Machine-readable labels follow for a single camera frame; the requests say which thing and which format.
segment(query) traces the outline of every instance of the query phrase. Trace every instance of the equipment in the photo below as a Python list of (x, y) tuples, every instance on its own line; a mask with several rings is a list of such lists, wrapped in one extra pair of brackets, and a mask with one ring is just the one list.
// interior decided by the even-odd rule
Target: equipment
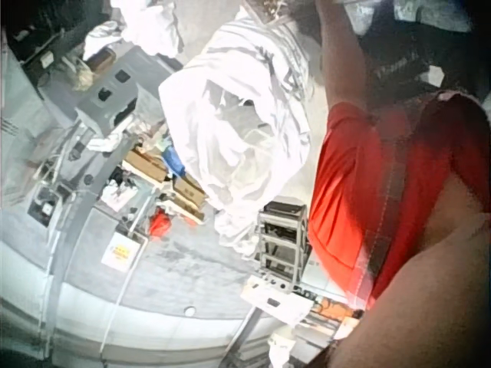
[(307, 206), (270, 202), (259, 213), (259, 277), (282, 292), (300, 283), (311, 246), (307, 240)]

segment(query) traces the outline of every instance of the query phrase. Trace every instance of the white fabric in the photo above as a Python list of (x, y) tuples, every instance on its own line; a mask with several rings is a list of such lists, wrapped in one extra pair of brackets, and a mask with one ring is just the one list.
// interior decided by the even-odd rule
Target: white fabric
[(119, 212), (137, 193), (136, 186), (129, 186), (125, 182), (118, 186), (114, 180), (111, 180), (102, 190), (101, 201), (115, 212)]
[(90, 31), (85, 37), (83, 59), (86, 61), (104, 46), (118, 42), (121, 39), (121, 34), (117, 27), (117, 22), (106, 21)]
[(107, 138), (92, 138), (87, 144), (90, 151), (113, 152), (123, 140), (123, 134), (111, 133)]
[(176, 57), (180, 38), (173, 2), (147, 7), (148, 2), (145, 0), (111, 0), (111, 6), (120, 8), (127, 24), (122, 33), (125, 41), (140, 46), (149, 55)]
[(272, 333), (268, 340), (272, 368), (289, 367), (287, 364), (295, 342), (295, 333), (290, 326), (282, 326)]
[[(216, 226), (226, 235), (221, 244), (237, 244), (239, 236), (228, 230), (250, 233), (234, 226), (234, 216), (251, 229), (258, 211), (308, 155), (308, 122), (293, 97), (303, 96), (308, 62), (287, 37), (241, 12), (214, 34), (203, 54), (160, 85), (177, 154), (210, 203), (228, 214)], [(243, 106), (245, 100), (254, 107)], [(228, 230), (222, 226), (227, 222)]]

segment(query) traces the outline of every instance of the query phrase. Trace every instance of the red object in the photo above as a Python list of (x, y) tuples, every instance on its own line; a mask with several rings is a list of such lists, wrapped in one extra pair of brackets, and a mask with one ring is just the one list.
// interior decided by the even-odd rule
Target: red object
[[(464, 115), (461, 109), (448, 109), (424, 117), (427, 121), (408, 143), (405, 186), (394, 215), (397, 230), (369, 304), (415, 254), (417, 240), (451, 171), (489, 211), (489, 125), (483, 127), (482, 122), (472, 121), (475, 116)], [(377, 191), (386, 170), (381, 139), (365, 112), (339, 103), (329, 113), (328, 127), (308, 234), (324, 268), (346, 291), (364, 232), (381, 217)]]
[(150, 219), (150, 236), (162, 238), (170, 229), (172, 222), (162, 209), (157, 209)]

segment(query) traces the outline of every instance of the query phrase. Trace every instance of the cardboard box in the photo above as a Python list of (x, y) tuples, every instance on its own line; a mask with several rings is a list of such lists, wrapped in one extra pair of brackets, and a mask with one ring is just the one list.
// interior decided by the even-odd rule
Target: cardboard box
[(199, 184), (187, 174), (183, 178), (177, 178), (174, 182), (173, 191), (178, 198), (201, 209), (205, 203), (206, 194)]
[(158, 157), (132, 149), (123, 161), (123, 169), (145, 179), (154, 186), (161, 186), (167, 176), (167, 169)]

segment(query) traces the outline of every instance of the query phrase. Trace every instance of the person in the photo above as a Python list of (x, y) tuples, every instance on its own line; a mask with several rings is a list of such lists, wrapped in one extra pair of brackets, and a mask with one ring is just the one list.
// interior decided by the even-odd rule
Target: person
[(451, 90), (374, 109), (370, 62), (344, 7), (316, 6), (329, 113), (308, 237), (350, 307), (367, 310), (329, 350), (329, 366), (482, 363), (491, 346), (486, 114)]

